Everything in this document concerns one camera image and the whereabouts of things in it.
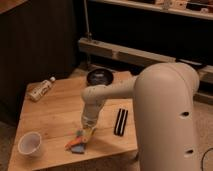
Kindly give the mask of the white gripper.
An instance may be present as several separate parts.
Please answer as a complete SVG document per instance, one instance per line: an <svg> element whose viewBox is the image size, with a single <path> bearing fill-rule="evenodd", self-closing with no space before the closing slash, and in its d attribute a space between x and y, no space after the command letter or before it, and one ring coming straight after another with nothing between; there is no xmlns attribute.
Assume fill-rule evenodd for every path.
<svg viewBox="0 0 213 171"><path fill-rule="evenodd" d="M82 127L82 142L87 143L93 136L99 118L99 113L101 111L100 106L85 105L83 113L81 116Z"/></svg>

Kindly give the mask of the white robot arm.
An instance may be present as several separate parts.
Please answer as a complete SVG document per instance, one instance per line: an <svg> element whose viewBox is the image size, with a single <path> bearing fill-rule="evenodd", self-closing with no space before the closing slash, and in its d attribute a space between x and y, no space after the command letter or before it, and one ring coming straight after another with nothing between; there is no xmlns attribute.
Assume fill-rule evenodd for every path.
<svg viewBox="0 0 213 171"><path fill-rule="evenodd" d="M193 118L198 73L184 63L159 63L117 84L82 92L82 126L93 128L107 99L133 103L140 169L200 171Z"/></svg>

